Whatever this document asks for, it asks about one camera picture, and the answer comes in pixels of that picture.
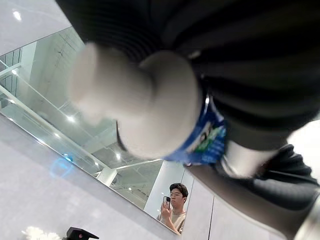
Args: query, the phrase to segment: short dark hair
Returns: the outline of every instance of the short dark hair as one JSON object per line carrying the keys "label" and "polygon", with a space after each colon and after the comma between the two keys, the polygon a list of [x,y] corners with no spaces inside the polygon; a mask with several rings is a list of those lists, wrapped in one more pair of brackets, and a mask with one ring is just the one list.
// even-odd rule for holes
{"label": "short dark hair", "polygon": [[182,193],[182,197],[188,197],[188,189],[185,185],[182,183],[174,183],[170,186],[170,192],[172,192],[173,189],[178,189]]}

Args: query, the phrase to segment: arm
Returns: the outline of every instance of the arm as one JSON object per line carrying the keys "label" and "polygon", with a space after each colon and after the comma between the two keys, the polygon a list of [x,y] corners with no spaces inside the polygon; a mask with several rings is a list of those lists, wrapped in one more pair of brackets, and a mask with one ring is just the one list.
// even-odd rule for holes
{"label": "arm", "polygon": [[172,209],[167,209],[166,206],[163,204],[161,205],[161,216],[164,220],[164,224],[170,228],[172,231],[174,231],[176,234],[181,235],[180,232],[176,229],[174,226],[172,220],[171,220],[171,215],[172,215]]}
{"label": "arm", "polygon": [[164,220],[164,224],[170,228],[172,231],[174,231],[176,234],[181,235],[181,233],[176,229],[176,227],[174,226],[171,218],[165,219]]}

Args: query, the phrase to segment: hand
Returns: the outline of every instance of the hand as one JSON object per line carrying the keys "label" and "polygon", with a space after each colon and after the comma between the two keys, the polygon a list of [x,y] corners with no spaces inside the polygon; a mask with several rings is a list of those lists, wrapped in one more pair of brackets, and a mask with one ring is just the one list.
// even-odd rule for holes
{"label": "hand", "polygon": [[172,209],[168,209],[166,205],[161,205],[161,216],[163,217],[164,221],[171,220]]}

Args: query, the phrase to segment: glasses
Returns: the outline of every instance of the glasses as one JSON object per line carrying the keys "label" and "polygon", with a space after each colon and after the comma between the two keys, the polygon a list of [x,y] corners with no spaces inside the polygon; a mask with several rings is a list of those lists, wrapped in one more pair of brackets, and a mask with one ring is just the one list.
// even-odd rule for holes
{"label": "glasses", "polygon": [[182,194],[177,192],[171,192],[170,197],[173,197],[173,196],[178,197],[178,196],[182,196]]}

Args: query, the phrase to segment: mirror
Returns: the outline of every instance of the mirror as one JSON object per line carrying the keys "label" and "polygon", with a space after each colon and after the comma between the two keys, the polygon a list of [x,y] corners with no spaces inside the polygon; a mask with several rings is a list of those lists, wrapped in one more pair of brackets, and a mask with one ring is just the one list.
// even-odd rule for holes
{"label": "mirror", "polygon": [[[0,113],[118,194],[181,233],[194,179],[182,165],[122,151],[116,122],[87,124],[67,95],[68,74],[84,43],[70,27],[0,56]],[[53,168],[52,177],[68,171]],[[171,223],[162,211],[170,197]]]}

